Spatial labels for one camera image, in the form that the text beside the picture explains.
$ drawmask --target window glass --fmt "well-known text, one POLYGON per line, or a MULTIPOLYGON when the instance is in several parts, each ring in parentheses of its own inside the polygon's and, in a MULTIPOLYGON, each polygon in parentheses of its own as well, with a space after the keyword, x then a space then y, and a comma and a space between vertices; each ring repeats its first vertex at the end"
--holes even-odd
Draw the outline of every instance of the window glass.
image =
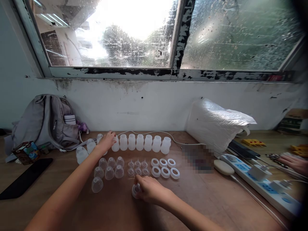
POLYGON ((178 0, 29 3, 52 66, 170 67, 178 0))
POLYGON ((303 35, 290 0, 196 0, 181 68, 278 70, 303 35))

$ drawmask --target window frame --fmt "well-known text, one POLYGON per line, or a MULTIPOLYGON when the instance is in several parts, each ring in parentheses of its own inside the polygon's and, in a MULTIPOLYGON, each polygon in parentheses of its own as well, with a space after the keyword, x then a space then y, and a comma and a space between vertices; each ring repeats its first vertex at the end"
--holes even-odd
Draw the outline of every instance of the window frame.
POLYGON ((28 35, 39 64, 42 78, 52 79, 127 79, 159 81, 240 81, 240 82, 291 82, 292 67, 302 54, 304 36, 291 50, 277 71, 201 70, 180 69, 189 37, 195 0, 179 0, 170 52, 170 68, 114 68, 114 67, 57 67, 51 66, 43 47, 39 29, 28 0, 12 0, 28 35))

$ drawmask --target window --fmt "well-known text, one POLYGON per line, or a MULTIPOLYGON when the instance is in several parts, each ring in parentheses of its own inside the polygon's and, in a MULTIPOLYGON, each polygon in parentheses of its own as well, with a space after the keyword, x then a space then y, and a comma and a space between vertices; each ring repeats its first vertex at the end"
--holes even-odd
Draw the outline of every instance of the window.
POLYGON ((13 1, 47 78, 289 81, 304 37, 288 0, 13 1))

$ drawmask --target gray backpack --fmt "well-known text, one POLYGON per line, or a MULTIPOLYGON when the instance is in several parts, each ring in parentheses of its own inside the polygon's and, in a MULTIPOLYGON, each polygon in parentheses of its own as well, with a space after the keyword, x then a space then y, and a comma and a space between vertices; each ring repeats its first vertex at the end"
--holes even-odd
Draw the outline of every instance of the gray backpack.
POLYGON ((64 115, 72 114, 66 99, 56 95, 38 95, 27 106, 20 121, 13 123, 12 135, 5 138, 6 153, 22 142, 34 141, 36 146, 47 143, 47 148, 62 152, 79 145, 78 125, 64 122, 64 115))

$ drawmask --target hand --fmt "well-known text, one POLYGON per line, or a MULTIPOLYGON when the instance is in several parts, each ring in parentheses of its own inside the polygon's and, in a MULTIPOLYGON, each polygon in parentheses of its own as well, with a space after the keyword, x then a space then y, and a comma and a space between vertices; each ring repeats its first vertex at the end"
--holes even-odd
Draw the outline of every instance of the hand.
POLYGON ((108 151, 109 148, 111 148, 114 143, 116 143, 116 141, 113 140, 115 136, 116 133, 110 130, 106 135, 103 136, 103 138, 99 141, 96 147, 98 147, 99 150, 105 153, 106 151, 108 151))
POLYGON ((281 163, 290 166, 299 174, 308 176, 308 161, 294 157, 294 156, 281 156, 278 159, 281 163))
POLYGON ((136 175, 135 184, 139 182, 141 192, 137 193, 137 198, 145 202, 163 206, 175 196, 173 192, 162 186, 156 179, 145 176, 136 175))

